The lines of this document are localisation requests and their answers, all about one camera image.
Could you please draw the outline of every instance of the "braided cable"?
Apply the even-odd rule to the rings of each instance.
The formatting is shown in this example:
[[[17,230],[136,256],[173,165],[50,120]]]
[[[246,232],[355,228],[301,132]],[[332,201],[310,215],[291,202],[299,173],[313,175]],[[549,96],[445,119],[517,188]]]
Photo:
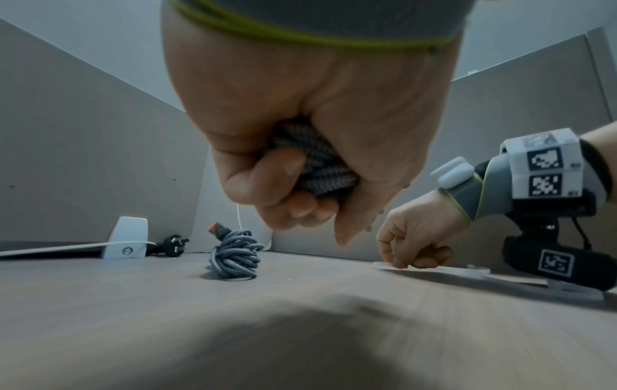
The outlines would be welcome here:
[[[250,230],[229,231],[222,237],[220,245],[210,252],[210,265],[223,279],[253,279],[257,277],[255,269],[261,262],[257,252],[264,247],[252,237]]]
[[[281,122],[273,137],[273,148],[294,147],[307,157],[296,189],[315,197],[343,200],[357,184],[359,176],[351,170],[308,120]]]

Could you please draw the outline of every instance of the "wooden table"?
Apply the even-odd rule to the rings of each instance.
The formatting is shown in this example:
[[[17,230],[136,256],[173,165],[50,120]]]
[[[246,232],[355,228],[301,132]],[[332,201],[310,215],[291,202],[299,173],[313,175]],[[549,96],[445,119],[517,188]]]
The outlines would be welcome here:
[[[617,389],[617,299],[264,253],[0,262],[0,389]]]

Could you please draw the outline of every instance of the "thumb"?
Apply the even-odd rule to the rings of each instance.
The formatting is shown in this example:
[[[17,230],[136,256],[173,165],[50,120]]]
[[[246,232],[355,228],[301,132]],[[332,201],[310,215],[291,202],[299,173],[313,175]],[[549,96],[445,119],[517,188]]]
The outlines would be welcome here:
[[[398,192],[384,191],[366,180],[360,180],[336,215],[334,238],[337,244],[346,247],[355,236],[367,230]]]

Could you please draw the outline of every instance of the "ceiling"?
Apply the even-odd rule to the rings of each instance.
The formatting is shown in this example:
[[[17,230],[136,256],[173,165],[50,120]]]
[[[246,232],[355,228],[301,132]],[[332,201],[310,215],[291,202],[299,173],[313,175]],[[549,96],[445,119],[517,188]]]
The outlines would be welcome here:
[[[0,17],[180,107],[163,62],[159,4],[153,0],[2,1]],[[611,18],[617,19],[615,0],[480,2],[470,17],[455,78],[583,34]]]

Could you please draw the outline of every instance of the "hand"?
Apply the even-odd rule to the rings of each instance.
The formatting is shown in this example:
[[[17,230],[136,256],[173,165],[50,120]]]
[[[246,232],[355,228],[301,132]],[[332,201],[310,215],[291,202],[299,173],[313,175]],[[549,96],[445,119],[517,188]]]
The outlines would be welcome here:
[[[167,3],[163,41],[174,87],[211,145],[221,185],[275,230],[336,214],[346,245],[422,171],[460,39],[437,53],[361,51],[249,40],[190,22]],[[304,116],[361,180],[344,204],[294,191],[295,148],[259,159],[281,120]]]
[[[469,224],[450,196],[436,190],[390,211],[377,233],[377,246],[393,267],[435,268],[454,256],[452,249],[439,245]]]

